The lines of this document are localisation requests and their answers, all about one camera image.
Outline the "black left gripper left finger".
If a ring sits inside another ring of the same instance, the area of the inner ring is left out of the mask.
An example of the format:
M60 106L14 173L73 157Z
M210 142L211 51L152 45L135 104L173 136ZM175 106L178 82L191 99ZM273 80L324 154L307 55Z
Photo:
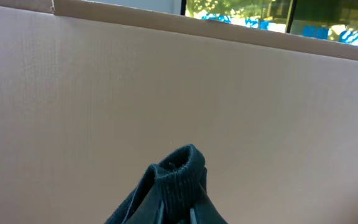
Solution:
M126 213L124 224L163 224L165 219L165 189L152 186L146 194L145 189L138 186L131 200L130 209Z

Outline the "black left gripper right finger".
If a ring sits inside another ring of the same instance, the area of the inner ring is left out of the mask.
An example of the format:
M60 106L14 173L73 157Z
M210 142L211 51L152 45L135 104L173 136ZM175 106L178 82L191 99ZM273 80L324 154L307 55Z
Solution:
M209 199L204 187L200 185L198 200L190 208L191 224L227 224Z

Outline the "black t-shirt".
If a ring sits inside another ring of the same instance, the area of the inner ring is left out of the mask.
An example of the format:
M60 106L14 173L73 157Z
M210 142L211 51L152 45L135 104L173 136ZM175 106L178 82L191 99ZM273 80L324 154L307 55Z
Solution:
M207 193L207 168L203 154L192 144L176 149L158 164L148 166L138 186L145 189L142 197L152 186L165 189L165 219L163 224L191 224L190 208L198 200L200 185ZM135 189L106 220L106 224L124 224Z

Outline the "window with outdoor view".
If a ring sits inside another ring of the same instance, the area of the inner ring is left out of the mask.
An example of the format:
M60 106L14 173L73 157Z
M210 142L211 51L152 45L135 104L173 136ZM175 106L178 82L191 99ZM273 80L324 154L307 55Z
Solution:
M180 13L358 46L358 0L182 0Z

